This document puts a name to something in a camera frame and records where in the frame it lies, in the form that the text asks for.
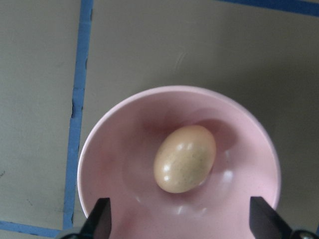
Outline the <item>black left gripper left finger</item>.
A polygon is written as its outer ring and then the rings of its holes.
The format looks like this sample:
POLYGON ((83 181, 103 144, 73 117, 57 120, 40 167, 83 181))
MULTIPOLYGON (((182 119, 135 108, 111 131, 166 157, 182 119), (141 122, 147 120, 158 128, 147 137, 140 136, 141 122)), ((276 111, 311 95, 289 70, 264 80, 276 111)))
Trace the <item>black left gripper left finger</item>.
POLYGON ((111 234, 110 198, 97 200, 92 212, 79 232, 80 239, 108 239, 111 234))

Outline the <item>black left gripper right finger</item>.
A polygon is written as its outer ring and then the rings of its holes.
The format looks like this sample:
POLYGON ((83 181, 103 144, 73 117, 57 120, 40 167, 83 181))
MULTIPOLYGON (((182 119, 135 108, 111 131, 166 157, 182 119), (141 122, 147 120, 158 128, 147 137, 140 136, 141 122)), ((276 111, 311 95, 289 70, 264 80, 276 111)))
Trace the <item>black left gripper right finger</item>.
POLYGON ((293 230, 263 197, 251 197, 249 228, 256 239, 289 239, 293 230))

